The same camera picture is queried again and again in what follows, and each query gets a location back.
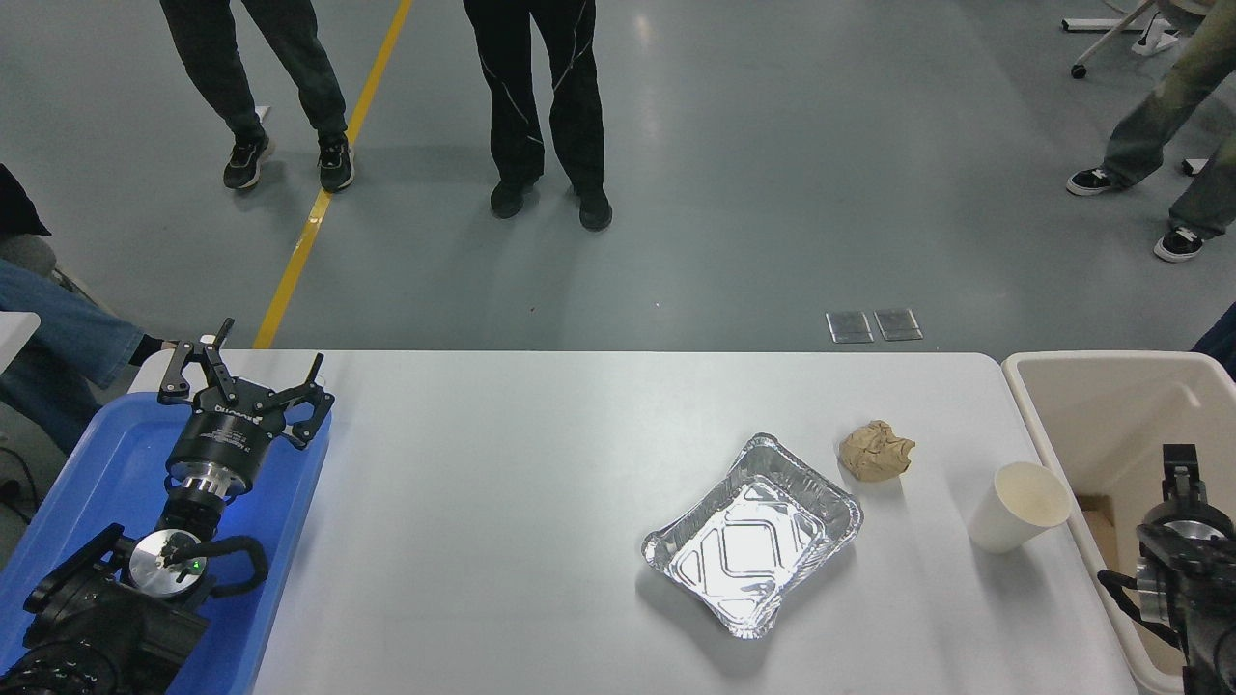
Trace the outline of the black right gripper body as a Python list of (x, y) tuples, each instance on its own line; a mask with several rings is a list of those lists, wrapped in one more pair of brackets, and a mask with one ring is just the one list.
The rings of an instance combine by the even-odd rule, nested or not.
[(1232, 531), (1234, 523), (1222, 511), (1193, 500), (1166, 500), (1152, 507), (1141, 522), (1147, 526), (1205, 526), (1211, 531)]

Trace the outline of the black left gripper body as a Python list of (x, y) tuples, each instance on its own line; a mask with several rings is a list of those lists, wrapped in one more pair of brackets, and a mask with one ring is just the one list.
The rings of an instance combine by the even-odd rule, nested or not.
[(274, 435), (286, 427), (286, 404), (248, 381), (235, 383), (236, 398), (219, 388), (200, 391), (193, 413), (167, 461), (172, 479), (184, 480), (209, 466), (226, 469), (240, 481), (255, 481)]

